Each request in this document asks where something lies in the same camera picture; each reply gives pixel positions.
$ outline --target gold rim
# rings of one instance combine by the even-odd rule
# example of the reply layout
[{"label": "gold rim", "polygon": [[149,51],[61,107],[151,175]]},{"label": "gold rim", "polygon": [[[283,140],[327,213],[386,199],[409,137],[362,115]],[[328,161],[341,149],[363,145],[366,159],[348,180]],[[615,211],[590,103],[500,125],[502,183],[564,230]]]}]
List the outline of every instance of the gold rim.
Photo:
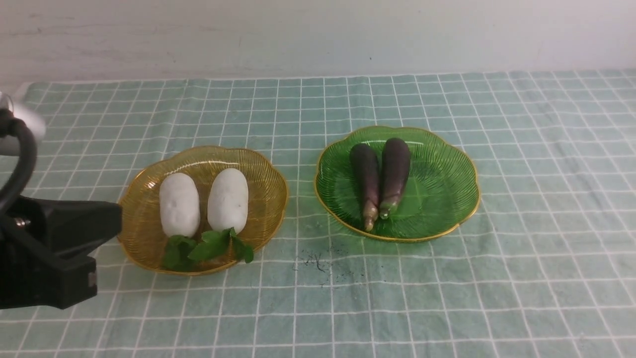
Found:
[{"label": "gold rim", "polygon": [[[199,147],[193,147],[193,148],[189,148],[189,149],[183,150],[183,151],[173,155],[172,157],[170,157],[168,159],[162,159],[162,160],[160,160],[158,162],[154,162],[154,163],[150,164],[149,166],[145,167],[144,169],[142,169],[137,175],[135,175],[135,178],[133,178],[133,180],[130,181],[130,184],[128,185],[128,188],[126,189],[126,192],[124,193],[124,195],[121,196],[121,198],[118,201],[118,204],[123,208],[122,203],[123,203],[124,199],[130,194],[130,189],[133,187],[133,184],[136,181],[138,181],[139,178],[141,177],[141,175],[145,171],[150,169],[151,167],[159,165],[161,163],[174,161],[175,159],[178,159],[182,155],[186,155],[186,154],[188,154],[190,152],[196,152],[196,151],[199,151],[199,150],[204,150],[206,148],[222,149],[222,150],[232,151],[232,152],[234,152],[234,151],[237,151],[237,152],[246,151],[246,152],[255,153],[255,154],[261,156],[272,167],[274,172],[276,172],[276,174],[280,175],[280,177],[282,178],[282,181],[283,181],[283,183],[285,185],[285,193],[286,193],[286,195],[285,195],[285,204],[283,206],[283,215],[280,216],[280,220],[279,220],[278,224],[276,225],[275,229],[272,231],[272,234],[267,239],[265,239],[260,245],[254,247],[254,252],[259,252],[265,245],[267,245],[272,240],[272,238],[276,235],[276,233],[280,229],[283,221],[285,221],[285,214],[284,213],[286,212],[287,204],[289,204],[289,185],[287,184],[287,179],[285,179],[285,176],[270,162],[270,160],[267,159],[267,157],[265,157],[263,154],[255,151],[255,150],[251,150],[251,149],[248,149],[248,148],[225,148],[225,147],[221,147],[221,146],[218,146],[218,145],[202,145],[202,146],[199,146]],[[126,258],[130,262],[134,263],[135,265],[137,265],[137,266],[139,266],[139,267],[141,267],[143,269],[146,269],[146,270],[149,270],[149,271],[153,271],[153,272],[157,272],[157,273],[166,273],[166,274],[169,274],[169,275],[176,275],[176,276],[202,276],[202,275],[209,275],[211,273],[217,273],[219,271],[226,270],[226,269],[228,269],[228,268],[230,268],[230,267],[232,267],[232,266],[234,266],[234,265],[239,263],[236,260],[232,260],[229,263],[227,263],[227,264],[225,264],[223,266],[219,266],[217,268],[207,269],[205,271],[195,271],[195,272],[180,272],[180,271],[170,271],[170,270],[166,270],[166,269],[151,268],[151,267],[149,267],[149,266],[147,266],[145,264],[142,264],[141,262],[133,259],[132,256],[130,256],[130,254],[128,253],[128,250],[126,250],[126,247],[121,242],[120,236],[121,236],[121,233],[119,235],[117,235],[117,241],[120,243],[121,249],[123,250],[124,254],[126,255]]]},{"label": "gold rim", "polygon": [[[333,146],[335,144],[338,144],[338,143],[341,143],[341,142],[344,142],[344,141],[347,141],[355,133],[363,131],[365,129],[369,129],[369,128],[386,128],[386,129],[398,130],[398,131],[401,131],[403,129],[409,129],[409,130],[414,130],[414,131],[428,132],[428,133],[431,133],[432,135],[434,135],[435,137],[437,137],[437,139],[442,141],[442,143],[444,143],[445,145],[448,145],[449,147],[451,147],[454,150],[460,152],[464,157],[466,157],[468,159],[468,161],[471,163],[471,165],[473,166],[474,180],[475,180],[475,184],[477,186],[477,203],[475,203],[475,207],[470,212],[470,214],[468,214],[462,220],[458,221],[455,225],[453,225],[451,228],[449,228],[448,230],[444,231],[443,233],[439,233],[439,234],[433,235],[433,236],[426,236],[426,237],[423,237],[423,238],[413,238],[413,239],[391,238],[391,237],[388,237],[388,236],[380,236],[380,235],[370,234],[370,233],[367,233],[366,231],[360,230],[360,229],[358,229],[356,227],[353,227],[353,226],[349,225],[348,223],[344,222],[340,217],[338,217],[333,211],[331,211],[331,209],[329,209],[327,204],[324,203],[324,201],[322,200],[322,198],[320,196],[320,193],[318,191],[318,185],[316,184],[317,181],[318,181],[318,174],[320,173],[320,163],[322,161],[322,156],[325,154],[325,152],[327,152],[327,150],[331,146]],[[478,179],[478,175],[477,175],[477,167],[475,166],[475,163],[473,162],[473,160],[463,150],[455,147],[454,145],[449,144],[449,142],[444,140],[444,138],[442,138],[442,137],[438,136],[437,134],[435,134],[435,133],[433,133],[431,131],[428,131],[426,129],[416,128],[416,127],[389,127],[387,125],[370,125],[368,127],[358,128],[355,131],[349,133],[346,137],[342,138],[341,140],[337,140],[337,141],[333,142],[332,144],[329,144],[327,147],[325,147],[325,149],[323,149],[322,152],[320,153],[320,156],[318,156],[318,163],[316,165],[316,174],[314,175],[314,194],[318,198],[318,201],[320,201],[320,204],[322,205],[322,207],[327,210],[327,212],[331,215],[331,217],[336,219],[336,221],[341,223],[347,229],[350,229],[351,231],[354,231],[355,233],[358,233],[360,235],[366,236],[368,238],[381,240],[381,241],[400,242],[400,243],[418,243],[418,242],[423,242],[423,241],[430,241],[430,240],[433,240],[433,239],[436,239],[436,238],[440,238],[440,237],[442,237],[444,235],[450,234],[454,230],[456,230],[456,228],[458,228],[461,224],[463,224],[468,219],[470,219],[477,212],[477,209],[479,209],[479,205],[481,203],[481,188],[480,188],[480,185],[479,185],[479,179]]]}]

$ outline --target purple eggplant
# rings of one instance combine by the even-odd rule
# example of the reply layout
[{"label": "purple eggplant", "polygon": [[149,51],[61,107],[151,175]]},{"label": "purple eggplant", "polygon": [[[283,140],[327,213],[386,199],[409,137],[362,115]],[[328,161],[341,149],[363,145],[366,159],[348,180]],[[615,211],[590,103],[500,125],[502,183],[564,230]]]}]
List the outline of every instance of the purple eggplant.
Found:
[{"label": "purple eggplant", "polygon": [[351,148],[349,160],[356,181],[360,186],[364,230],[369,232],[373,229],[375,221],[378,220],[380,163],[373,149],[365,143],[358,143]]},{"label": "purple eggplant", "polygon": [[411,170],[411,151],[399,138],[387,140],[382,151],[382,201],[380,218],[387,219],[402,200]]}]

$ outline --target grid pattern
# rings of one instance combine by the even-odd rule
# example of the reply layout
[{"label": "grid pattern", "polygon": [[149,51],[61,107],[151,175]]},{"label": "grid pattern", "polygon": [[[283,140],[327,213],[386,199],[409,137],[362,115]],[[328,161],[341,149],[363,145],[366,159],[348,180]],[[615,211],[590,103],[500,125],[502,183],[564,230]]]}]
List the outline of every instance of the grid pattern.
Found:
[{"label": "grid pattern", "polygon": [[[291,199],[256,260],[217,275],[100,247],[97,297],[0,311],[0,358],[636,357],[636,69],[36,83],[24,101],[49,125],[25,195],[114,201],[145,166],[222,145],[269,157]],[[317,157],[375,124],[466,151],[479,211],[414,245],[329,218]]]}]

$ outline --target yellow glass plate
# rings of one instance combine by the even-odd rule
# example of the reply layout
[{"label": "yellow glass plate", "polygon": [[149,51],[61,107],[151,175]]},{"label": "yellow glass plate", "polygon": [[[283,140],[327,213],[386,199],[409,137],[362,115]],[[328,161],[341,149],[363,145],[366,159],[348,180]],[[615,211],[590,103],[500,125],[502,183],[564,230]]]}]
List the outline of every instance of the yellow glass plate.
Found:
[{"label": "yellow glass plate", "polygon": [[[387,220],[378,219],[367,233],[362,230],[360,188],[349,152],[355,144],[367,143],[382,165],[384,143],[393,137],[409,146],[409,179],[397,210]],[[452,232],[477,211],[481,199],[477,168],[463,151],[425,129],[381,125],[360,128],[325,148],[316,166],[314,190],[345,227],[398,242],[427,241]]]},{"label": "yellow glass plate", "polygon": [[258,251],[280,228],[289,199],[283,175],[262,154],[246,148],[202,146],[187,149],[142,170],[120,200],[123,222],[119,242],[134,264],[156,272],[195,276],[222,271],[236,264],[231,250],[223,257],[200,264],[191,272],[169,271],[161,267],[168,237],[159,214],[159,187],[173,173],[185,173],[194,180],[200,198],[201,224],[194,235],[199,240],[210,230],[207,200],[216,175],[226,168],[243,172],[249,188],[247,224],[239,238]]}]

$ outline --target radish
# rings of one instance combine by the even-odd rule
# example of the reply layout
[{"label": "radish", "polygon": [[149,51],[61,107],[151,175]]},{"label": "radish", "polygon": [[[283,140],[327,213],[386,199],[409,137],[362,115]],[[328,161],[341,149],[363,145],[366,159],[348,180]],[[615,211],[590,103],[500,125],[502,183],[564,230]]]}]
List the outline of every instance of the radish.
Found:
[{"label": "radish", "polygon": [[159,187],[159,210],[163,232],[168,236],[192,237],[201,223],[199,195],[194,180],[174,173]]},{"label": "radish", "polygon": [[207,201],[207,221],[212,230],[221,232],[234,228],[239,234],[247,223],[249,200],[247,179],[240,170],[222,170],[212,183]]}]

